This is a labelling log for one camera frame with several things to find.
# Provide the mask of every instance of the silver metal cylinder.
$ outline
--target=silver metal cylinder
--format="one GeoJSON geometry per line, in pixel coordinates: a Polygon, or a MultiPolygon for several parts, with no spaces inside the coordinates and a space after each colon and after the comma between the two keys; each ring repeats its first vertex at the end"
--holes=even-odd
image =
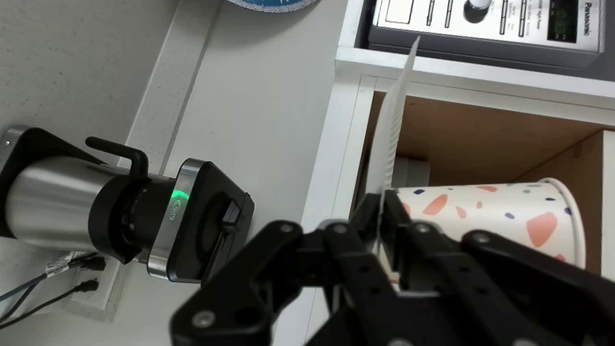
{"type": "Polygon", "coordinates": [[[118,173],[75,157],[46,157],[20,173],[6,198],[16,238],[33,246],[94,249],[89,219],[98,192],[118,173]]]}

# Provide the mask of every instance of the green indicator light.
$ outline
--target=green indicator light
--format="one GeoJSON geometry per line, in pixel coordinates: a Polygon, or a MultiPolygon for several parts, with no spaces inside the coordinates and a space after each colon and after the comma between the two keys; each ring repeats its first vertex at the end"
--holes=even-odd
{"type": "Polygon", "coordinates": [[[191,200],[191,194],[183,190],[173,190],[171,200],[191,200]]]}

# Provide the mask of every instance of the white paper cup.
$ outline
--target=white paper cup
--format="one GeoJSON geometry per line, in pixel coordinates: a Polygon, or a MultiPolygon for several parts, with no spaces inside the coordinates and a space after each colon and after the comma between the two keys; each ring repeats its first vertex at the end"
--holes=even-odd
{"type": "Polygon", "coordinates": [[[454,240],[485,228],[585,267],[583,219],[573,194],[558,178],[398,188],[398,196],[414,221],[437,223],[454,240]]]}

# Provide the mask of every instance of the gray wall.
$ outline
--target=gray wall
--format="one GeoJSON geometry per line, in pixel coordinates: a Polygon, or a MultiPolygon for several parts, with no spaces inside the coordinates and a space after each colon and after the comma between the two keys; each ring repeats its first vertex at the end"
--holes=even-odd
{"type": "Polygon", "coordinates": [[[2,0],[0,128],[125,140],[179,0],[2,0]]]}

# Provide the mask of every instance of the white power strip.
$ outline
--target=white power strip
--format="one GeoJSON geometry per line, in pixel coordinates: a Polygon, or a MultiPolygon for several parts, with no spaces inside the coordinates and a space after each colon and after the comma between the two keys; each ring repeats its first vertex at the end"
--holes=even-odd
{"type": "Polygon", "coordinates": [[[96,321],[112,321],[118,309],[119,288],[123,280],[123,265],[106,255],[104,271],[79,269],[77,284],[98,278],[98,290],[73,294],[66,309],[96,321]]]}

